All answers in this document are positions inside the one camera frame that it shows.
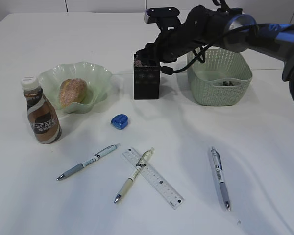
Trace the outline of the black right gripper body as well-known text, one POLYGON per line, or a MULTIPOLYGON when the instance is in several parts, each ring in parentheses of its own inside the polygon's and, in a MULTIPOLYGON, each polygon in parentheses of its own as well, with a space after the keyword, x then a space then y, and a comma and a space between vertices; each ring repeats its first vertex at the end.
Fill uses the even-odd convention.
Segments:
POLYGON ((160 32, 153 43, 147 43, 144 49, 137 51, 138 58, 143 64, 149 61, 175 62, 179 57, 222 35, 224 26, 225 12, 198 5, 178 28, 160 32))

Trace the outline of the blue black right robot arm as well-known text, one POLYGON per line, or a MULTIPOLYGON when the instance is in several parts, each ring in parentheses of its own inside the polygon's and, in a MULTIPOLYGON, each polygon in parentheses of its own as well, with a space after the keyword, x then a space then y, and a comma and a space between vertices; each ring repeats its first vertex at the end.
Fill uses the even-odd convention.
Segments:
POLYGON ((157 24, 160 33, 153 43, 136 52, 137 59, 172 75, 175 70, 168 63, 187 53, 204 63, 210 47, 235 53, 250 49, 284 63, 282 79, 289 83, 294 101, 294 24, 257 23, 241 8, 231 8, 223 0, 214 1, 214 5, 216 10, 194 7, 183 23, 175 7, 147 9, 145 22, 157 24))

